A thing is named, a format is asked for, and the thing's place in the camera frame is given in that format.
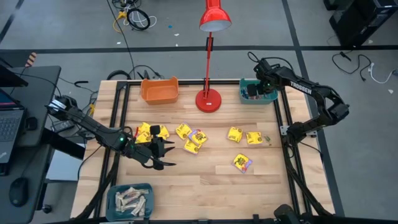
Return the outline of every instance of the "black desk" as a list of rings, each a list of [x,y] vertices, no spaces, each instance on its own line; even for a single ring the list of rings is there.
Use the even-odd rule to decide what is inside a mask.
[[[23,69],[13,68],[12,70],[21,73]],[[60,71],[59,66],[30,67],[24,70],[24,75],[45,78],[57,84]],[[80,159],[84,155],[84,148],[44,128],[47,119],[47,109],[44,105],[51,102],[55,91],[54,85],[39,78],[25,76],[22,76],[22,78],[29,82],[29,85],[15,88],[11,96],[27,108],[27,118],[30,116],[37,118],[38,128],[35,131],[24,131],[19,137],[17,144],[23,147],[17,147],[12,151],[9,173],[7,176],[0,177],[1,223],[29,223],[36,208],[41,209],[47,186],[44,180],[50,165],[53,147]],[[3,90],[10,93],[12,88],[3,88]],[[17,208],[11,205],[9,201],[9,187],[11,182],[21,176],[32,156],[34,156],[34,159],[24,174],[24,177],[27,177],[29,181],[29,199],[25,205]]]

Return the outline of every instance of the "red lamp shade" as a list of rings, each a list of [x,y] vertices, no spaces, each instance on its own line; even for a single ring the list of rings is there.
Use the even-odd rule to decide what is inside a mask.
[[[231,24],[228,13],[221,8],[221,0],[206,0],[206,11],[200,19],[199,29],[217,32],[227,29]]]

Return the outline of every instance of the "computer mouse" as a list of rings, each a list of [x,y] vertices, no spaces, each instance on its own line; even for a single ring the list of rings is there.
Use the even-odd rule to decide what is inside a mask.
[[[10,202],[15,207],[21,207],[26,204],[28,195],[28,181],[25,177],[14,180],[10,185]]]

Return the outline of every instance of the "laptop keyboard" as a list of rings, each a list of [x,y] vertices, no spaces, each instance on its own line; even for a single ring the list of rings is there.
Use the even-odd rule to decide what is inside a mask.
[[[0,142],[13,141],[19,127],[19,118],[0,118]]]

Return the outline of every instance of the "red lamp base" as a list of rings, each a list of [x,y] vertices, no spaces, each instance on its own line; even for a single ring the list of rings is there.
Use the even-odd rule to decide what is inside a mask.
[[[221,95],[213,89],[209,89],[207,99],[205,99],[205,91],[201,90],[197,94],[197,107],[205,113],[212,113],[221,106]]]

